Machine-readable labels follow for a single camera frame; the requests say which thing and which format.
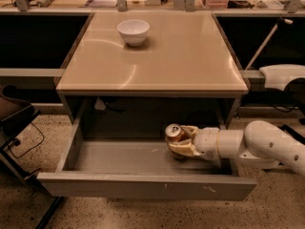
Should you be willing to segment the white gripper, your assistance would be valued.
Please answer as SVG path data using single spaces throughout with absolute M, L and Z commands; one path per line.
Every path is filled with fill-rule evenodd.
M 187 157 L 201 156 L 206 160 L 219 159 L 217 140 L 220 130 L 218 128 L 206 127 L 199 130 L 196 126 L 182 125 L 181 129 L 182 141 L 167 142 L 172 152 Z

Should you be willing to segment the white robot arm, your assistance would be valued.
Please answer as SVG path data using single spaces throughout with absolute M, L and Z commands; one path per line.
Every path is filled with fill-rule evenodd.
M 244 130 L 171 124 L 165 129 L 165 139 L 175 158 L 227 158 L 259 169 L 282 163 L 305 176 L 304 144 L 266 121 L 252 121 Z

